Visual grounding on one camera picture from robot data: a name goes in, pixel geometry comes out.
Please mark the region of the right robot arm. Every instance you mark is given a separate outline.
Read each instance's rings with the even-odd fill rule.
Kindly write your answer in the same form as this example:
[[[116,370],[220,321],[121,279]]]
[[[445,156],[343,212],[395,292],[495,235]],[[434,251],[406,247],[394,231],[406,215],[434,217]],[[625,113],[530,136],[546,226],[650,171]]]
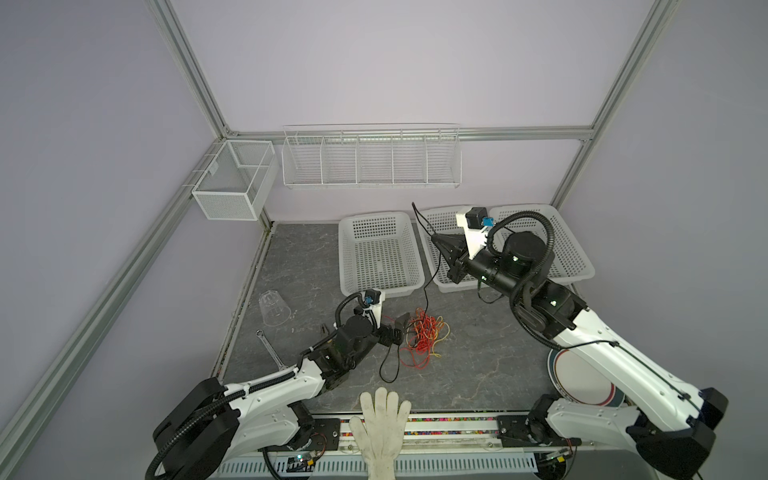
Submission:
[[[593,441],[632,451],[671,479],[698,478],[727,397],[669,373],[609,328],[584,299],[551,280],[556,230],[544,214],[527,210],[495,221],[486,208],[467,207],[456,223],[462,230],[456,234],[424,228],[449,279],[470,276],[497,291],[525,332],[552,350],[575,354],[630,401],[610,408],[544,394],[512,438],[539,446]]]

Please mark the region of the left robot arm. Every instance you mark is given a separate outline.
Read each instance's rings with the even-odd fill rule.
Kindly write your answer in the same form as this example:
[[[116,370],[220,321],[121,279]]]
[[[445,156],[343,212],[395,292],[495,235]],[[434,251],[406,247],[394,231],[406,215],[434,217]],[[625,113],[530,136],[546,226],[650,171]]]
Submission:
[[[344,382],[374,346],[401,345],[408,319],[379,325],[359,311],[284,370],[245,383],[201,381],[153,431],[157,453],[146,478],[206,479],[244,453],[307,446],[315,420],[306,401]]]

